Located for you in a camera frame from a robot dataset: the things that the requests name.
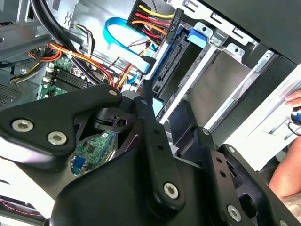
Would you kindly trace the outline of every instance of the electrical connector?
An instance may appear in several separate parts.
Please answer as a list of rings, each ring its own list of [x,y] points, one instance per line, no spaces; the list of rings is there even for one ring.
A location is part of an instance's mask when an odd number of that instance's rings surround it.
[[[142,5],[143,7],[147,8],[148,10],[151,10],[151,8],[143,1],[137,0],[133,6],[132,12],[127,20],[127,26],[135,29],[138,32],[142,32],[144,28],[144,24],[132,24],[132,21],[134,20],[140,20],[138,16],[136,16],[136,13],[143,13],[147,14],[146,12],[142,11],[139,6]]]

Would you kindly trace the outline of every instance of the finger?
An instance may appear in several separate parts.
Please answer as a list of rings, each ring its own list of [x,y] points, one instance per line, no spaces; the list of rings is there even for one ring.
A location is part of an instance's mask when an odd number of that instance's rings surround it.
[[[297,98],[292,101],[288,101],[288,102],[286,102],[285,105],[290,106],[290,107],[300,107],[301,106],[301,98]]]
[[[301,90],[298,90],[298,91],[294,92],[293,94],[288,95],[287,97],[285,97],[285,100],[290,101],[290,100],[294,100],[299,97],[301,97]]]

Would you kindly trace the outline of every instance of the motherboard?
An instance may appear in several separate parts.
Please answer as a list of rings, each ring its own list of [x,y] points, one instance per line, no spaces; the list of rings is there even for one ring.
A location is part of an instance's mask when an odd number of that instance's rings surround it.
[[[55,69],[43,79],[38,100],[51,98],[87,86],[86,81],[70,73],[72,63],[69,59],[60,59],[54,63]],[[107,131],[100,137],[85,141],[76,147],[71,156],[71,172],[81,176],[86,172],[108,162],[114,155],[115,133]]]

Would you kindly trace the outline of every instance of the silver screw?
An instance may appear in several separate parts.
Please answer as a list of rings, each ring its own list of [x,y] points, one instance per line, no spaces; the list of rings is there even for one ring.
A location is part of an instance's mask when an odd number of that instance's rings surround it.
[[[26,119],[18,119],[12,123],[12,128],[14,131],[26,133],[33,129],[33,123]]]
[[[209,135],[210,133],[208,132],[208,130],[203,129],[203,133],[205,133],[206,135]]]
[[[284,222],[283,220],[280,220],[280,225],[281,226],[288,226],[286,222]]]
[[[148,103],[145,100],[141,100],[141,103],[148,105]]]
[[[238,209],[236,209],[232,205],[229,205],[227,207],[227,209],[228,209],[229,215],[233,218],[233,220],[235,220],[236,222],[240,222],[241,221],[241,215],[240,215]]]
[[[59,131],[54,131],[48,134],[47,140],[52,145],[64,145],[67,142],[67,136]]]
[[[235,153],[235,150],[234,150],[234,148],[233,148],[233,147],[231,147],[231,146],[228,146],[228,150],[229,150],[230,152],[232,152],[232,153]]]
[[[112,94],[113,96],[117,96],[117,93],[114,90],[110,90],[109,93]]]
[[[172,183],[167,182],[164,184],[164,192],[171,199],[177,199],[179,197],[179,191]]]

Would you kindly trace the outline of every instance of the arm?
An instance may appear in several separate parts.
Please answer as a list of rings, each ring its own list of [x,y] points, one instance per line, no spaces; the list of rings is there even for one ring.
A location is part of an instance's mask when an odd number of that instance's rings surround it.
[[[277,167],[269,186],[280,199],[301,191],[301,137]]]

